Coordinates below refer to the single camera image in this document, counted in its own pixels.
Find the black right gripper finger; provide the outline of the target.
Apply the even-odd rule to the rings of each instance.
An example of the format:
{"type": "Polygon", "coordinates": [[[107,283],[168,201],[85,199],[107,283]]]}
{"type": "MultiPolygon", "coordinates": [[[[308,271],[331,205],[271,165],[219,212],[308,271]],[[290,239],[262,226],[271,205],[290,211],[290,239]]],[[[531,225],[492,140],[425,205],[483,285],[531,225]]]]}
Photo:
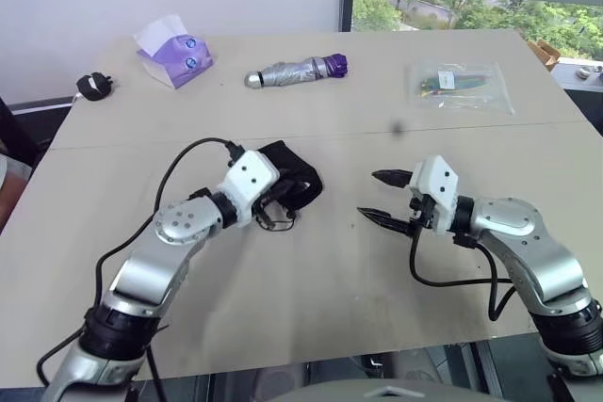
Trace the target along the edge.
{"type": "Polygon", "coordinates": [[[357,207],[357,211],[368,220],[388,231],[395,233],[413,233],[415,231],[415,226],[410,221],[394,218],[383,210],[357,207]]]}
{"type": "Polygon", "coordinates": [[[413,173],[404,169],[378,169],[371,173],[378,181],[393,187],[404,188],[413,177],[413,173]]]}

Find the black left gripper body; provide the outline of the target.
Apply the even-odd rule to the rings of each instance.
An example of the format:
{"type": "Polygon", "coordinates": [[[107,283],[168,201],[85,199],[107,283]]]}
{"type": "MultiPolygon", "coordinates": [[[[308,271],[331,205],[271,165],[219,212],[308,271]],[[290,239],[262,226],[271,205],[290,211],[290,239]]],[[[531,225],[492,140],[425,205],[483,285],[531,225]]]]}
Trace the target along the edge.
{"type": "Polygon", "coordinates": [[[285,183],[277,182],[253,204],[253,214],[259,226],[275,226],[277,220],[272,219],[266,208],[277,201],[285,193],[285,183]]]}

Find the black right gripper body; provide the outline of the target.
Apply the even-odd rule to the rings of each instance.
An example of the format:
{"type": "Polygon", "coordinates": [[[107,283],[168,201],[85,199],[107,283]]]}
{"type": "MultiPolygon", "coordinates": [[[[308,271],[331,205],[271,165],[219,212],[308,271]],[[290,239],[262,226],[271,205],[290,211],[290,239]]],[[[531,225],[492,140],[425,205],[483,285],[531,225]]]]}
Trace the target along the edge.
{"type": "Polygon", "coordinates": [[[432,227],[434,216],[435,200],[429,195],[414,195],[411,198],[409,207],[414,215],[409,220],[408,235],[416,235],[423,229],[432,227]]]}

